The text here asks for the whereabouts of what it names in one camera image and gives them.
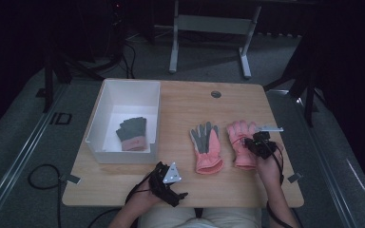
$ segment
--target pink glove cuff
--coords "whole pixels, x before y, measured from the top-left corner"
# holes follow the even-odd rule
[[[123,151],[142,151],[146,148],[146,137],[138,136],[121,142]]]
[[[243,170],[252,170],[257,168],[256,157],[250,150],[243,147],[240,142],[236,142],[233,146],[236,151],[235,166]]]
[[[197,154],[196,172],[199,174],[214,174],[223,168],[221,157],[209,156],[209,154]]]

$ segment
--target dark background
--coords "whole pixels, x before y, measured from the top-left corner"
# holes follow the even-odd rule
[[[181,1],[181,12],[248,17],[238,1]],[[114,4],[121,4],[114,14]],[[316,50],[317,86],[347,137],[365,173],[365,1],[311,1],[263,5],[259,35],[302,36],[291,64]],[[77,60],[94,61],[119,50],[119,34],[111,24],[125,20],[153,44],[154,24],[172,25],[173,3],[159,1],[2,1],[0,0],[0,118],[28,79],[43,67],[44,44],[52,39],[60,50]]]

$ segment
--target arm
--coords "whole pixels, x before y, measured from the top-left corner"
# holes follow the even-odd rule
[[[282,151],[283,146],[278,143],[277,145]],[[280,165],[282,165],[283,158],[281,157],[278,150],[275,151],[275,156],[280,162]],[[279,168],[274,158],[272,156],[266,160],[263,158],[257,158],[257,169],[259,172],[259,177],[265,186],[269,206],[274,212],[275,216],[292,227],[298,227],[298,223],[295,220],[292,211],[287,204],[286,198],[284,197],[283,190],[280,187]],[[272,218],[270,218],[270,224],[271,227],[281,227]]]
[[[108,228],[129,228],[135,219],[146,213],[154,204],[161,201],[150,190],[138,192],[149,188],[149,182],[146,180],[126,205],[117,213]]]

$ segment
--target gray floor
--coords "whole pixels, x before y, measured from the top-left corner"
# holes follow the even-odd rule
[[[133,68],[136,78],[265,86],[280,77],[300,39],[255,36],[248,55],[253,78],[248,80],[242,77],[240,70],[238,45],[241,37],[227,42],[198,43],[191,42],[198,37],[189,33],[182,34],[178,72],[169,74],[171,36],[165,31],[159,28],[155,46],[139,35],[130,34],[128,43],[136,51]],[[131,48],[125,47],[125,57],[130,66],[133,58]],[[125,65],[120,63],[101,74],[124,78]],[[295,172],[303,176],[298,183],[305,203],[296,209],[302,225],[365,227],[365,177],[352,149],[332,113],[318,100],[315,103],[317,111],[313,113],[315,126],[307,126],[302,118],[302,105],[285,92],[291,83],[280,85],[266,95],[278,125],[285,129],[281,136]],[[44,100],[35,97],[37,90],[44,86],[44,73],[40,71],[13,102],[0,121],[0,227],[57,226],[57,190],[31,188],[28,174],[42,163],[55,165],[61,174],[70,173],[100,85],[100,82],[78,76],[70,85],[56,84],[57,102],[50,112],[43,114]],[[54,113],[72,114],[71,123],[50,123]],[[19,154],[24,155],[23,161],[15,160]],[[15,172],[18,175],[6,175],[13,163],[23,164]],[[49,169],[41,170],[34,177],[41,184],[56,182],[55,173]],[[62,226],[88,227],[108,209],[111,208],[67,207],[62,204]],[[94,227],[106,227],[114,215],[115,212],[112,212],[103,216]],[[268,226],[265,211],[262,222]]]

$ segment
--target small white triangle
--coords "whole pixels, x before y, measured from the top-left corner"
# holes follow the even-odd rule
[[[182,178],[180,177],[179,171],[177,170],[176,163],[172,162],[167,170],[167,173],[165,174],[163,183],[173,183],[181,180]]]

